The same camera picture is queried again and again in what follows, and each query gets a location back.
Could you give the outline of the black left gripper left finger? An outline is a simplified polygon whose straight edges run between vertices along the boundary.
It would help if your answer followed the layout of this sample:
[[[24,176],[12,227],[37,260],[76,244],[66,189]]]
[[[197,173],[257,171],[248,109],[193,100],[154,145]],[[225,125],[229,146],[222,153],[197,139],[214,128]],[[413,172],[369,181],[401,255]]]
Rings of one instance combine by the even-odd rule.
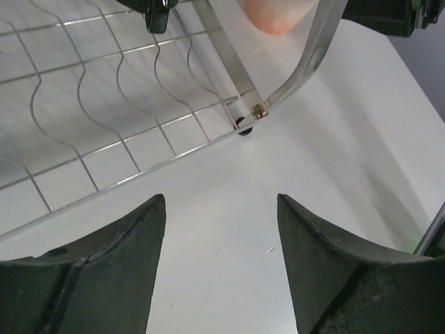
[[[39,257],[1,263],[2,333],[144,333],[165,234],[157,194]]]

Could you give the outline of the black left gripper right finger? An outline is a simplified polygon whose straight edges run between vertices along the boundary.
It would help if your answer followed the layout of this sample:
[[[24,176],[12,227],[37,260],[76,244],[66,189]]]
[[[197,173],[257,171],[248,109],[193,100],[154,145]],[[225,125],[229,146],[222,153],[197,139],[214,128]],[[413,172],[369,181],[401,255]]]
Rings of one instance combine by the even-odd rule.
[[[387,248],[277,197],[299,333],[443,333],[444,258]]]

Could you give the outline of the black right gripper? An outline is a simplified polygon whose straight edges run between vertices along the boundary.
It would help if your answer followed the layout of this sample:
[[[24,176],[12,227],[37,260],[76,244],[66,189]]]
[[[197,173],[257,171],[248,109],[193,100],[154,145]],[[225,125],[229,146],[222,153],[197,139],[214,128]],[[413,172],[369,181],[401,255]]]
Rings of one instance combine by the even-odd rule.
[[[385,36],[408,38],[437,23],[444,0],[350,0],[342,18]]]

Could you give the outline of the pink ceramic mug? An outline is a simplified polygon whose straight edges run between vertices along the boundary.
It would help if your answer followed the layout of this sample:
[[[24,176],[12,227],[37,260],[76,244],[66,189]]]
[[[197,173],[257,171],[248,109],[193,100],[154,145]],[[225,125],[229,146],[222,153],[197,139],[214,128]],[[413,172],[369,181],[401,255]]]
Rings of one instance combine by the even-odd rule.
[[[294,29],[316,4],[314,0],[250,0],[245,1],[245,9],[260,31],[283,35]]]

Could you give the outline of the stainless steel dish rack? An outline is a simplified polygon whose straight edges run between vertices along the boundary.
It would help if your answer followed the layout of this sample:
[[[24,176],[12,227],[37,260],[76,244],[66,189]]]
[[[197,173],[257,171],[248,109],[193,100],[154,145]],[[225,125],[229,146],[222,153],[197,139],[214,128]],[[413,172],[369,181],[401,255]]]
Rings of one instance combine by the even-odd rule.
[[[410,251],[444,201],[444,123],[386,37],[342,21],[302,58],[240,1],[168,30],[114,1],[1,2],[1,257],[36,255],[162,193],[173,213],[271,215],[287,193]]]

